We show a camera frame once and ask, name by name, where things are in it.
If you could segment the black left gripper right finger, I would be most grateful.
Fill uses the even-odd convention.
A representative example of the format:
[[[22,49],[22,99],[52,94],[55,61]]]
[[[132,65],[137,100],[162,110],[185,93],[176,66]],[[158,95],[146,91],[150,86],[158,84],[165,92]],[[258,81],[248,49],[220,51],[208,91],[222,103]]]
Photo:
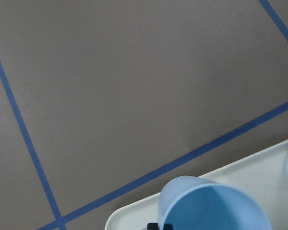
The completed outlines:
[[[164,224],[163,230],[173,230],[172,224],[169,223]]]

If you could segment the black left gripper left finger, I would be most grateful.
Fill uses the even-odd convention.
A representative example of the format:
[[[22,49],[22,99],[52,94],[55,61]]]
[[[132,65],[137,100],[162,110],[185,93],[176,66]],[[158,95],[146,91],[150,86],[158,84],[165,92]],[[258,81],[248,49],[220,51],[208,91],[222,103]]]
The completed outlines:
[[[158,230],[158,223],[148,223],[147,230]]]

